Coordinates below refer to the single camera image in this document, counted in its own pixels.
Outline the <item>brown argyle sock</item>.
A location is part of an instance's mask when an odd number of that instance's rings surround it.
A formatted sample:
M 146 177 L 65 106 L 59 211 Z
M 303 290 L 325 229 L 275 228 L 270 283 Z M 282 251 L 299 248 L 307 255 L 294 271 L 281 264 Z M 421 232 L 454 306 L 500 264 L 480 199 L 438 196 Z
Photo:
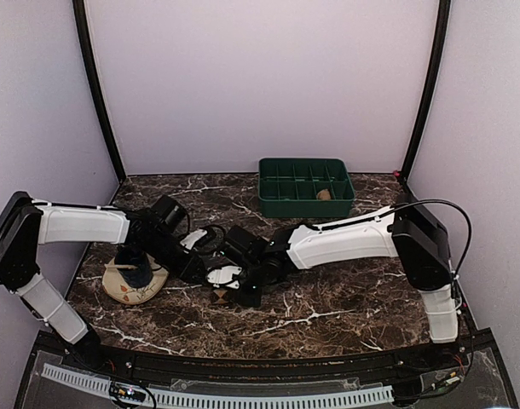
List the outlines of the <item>brown argyle sock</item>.
M 215 289 L 211 293 L 211 303 L 215 305 L 225 305 L 233 301 L 232 293 L 225 289 Z

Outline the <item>tan brown sock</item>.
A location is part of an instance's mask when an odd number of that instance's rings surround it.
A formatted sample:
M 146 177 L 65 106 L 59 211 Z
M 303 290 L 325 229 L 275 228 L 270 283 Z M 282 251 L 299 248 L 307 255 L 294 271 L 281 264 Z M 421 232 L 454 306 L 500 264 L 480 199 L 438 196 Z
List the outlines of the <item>tan brown sock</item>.
M 317 194 L 316 198 L 322 201 L 328 201 L 332 199 L 331 192 L 328 188 L 321 189 Z

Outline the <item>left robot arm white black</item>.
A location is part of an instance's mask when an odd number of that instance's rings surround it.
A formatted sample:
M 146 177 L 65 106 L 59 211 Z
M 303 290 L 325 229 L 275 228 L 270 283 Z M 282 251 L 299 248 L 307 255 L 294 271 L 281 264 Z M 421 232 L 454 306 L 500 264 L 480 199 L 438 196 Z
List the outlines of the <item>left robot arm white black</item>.
M 67 302 L 80 257 L 89 244 L 132 246 L 189 284 L 205 279 L 206 266 L 176 228 L 188 213 L 172 198 L 129 210 L 106 205 L 57 204 L 13 193 L 0 213 L 0 285 L 64 342 L 90 372 L 107 365 L 95 331 Z

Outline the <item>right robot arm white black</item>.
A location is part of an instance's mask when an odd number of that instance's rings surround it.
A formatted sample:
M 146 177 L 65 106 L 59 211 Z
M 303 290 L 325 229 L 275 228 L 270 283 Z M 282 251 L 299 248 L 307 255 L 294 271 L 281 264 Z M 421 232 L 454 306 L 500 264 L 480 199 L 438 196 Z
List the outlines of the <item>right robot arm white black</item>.
M 439 370 L 455 355 L 458 304 L 448 230 L 428 210 L 431 200 L 402 195 L 392 206 L 335 222 L 302 222 L 282 228 L 271 239 L 239 226 L 227 233 L 229 259 L 243 267 L 238 277 L 248 306 L 258 305 L 265 286 L 294 270 L 366 258 L 397 258 L 408 283 L 419 292 L 429 323 L 431 344 L 422 361 Z

